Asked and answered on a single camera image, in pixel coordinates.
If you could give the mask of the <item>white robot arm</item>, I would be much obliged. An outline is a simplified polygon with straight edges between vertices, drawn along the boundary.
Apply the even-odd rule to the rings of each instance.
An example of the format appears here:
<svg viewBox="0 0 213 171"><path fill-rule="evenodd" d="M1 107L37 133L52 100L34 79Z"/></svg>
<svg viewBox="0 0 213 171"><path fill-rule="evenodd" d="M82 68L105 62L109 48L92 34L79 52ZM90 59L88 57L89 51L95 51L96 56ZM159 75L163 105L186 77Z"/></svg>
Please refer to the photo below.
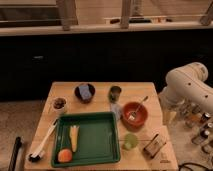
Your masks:
<svg viewBox="0 0 213 171"><path fill-rule="evenodd" d="M213 88L205 84L207 78L208 69L200 62L172 69L166 74L166 86L158 95L164 125L171 121L174 111L186 100L213 114Z"/></svg>

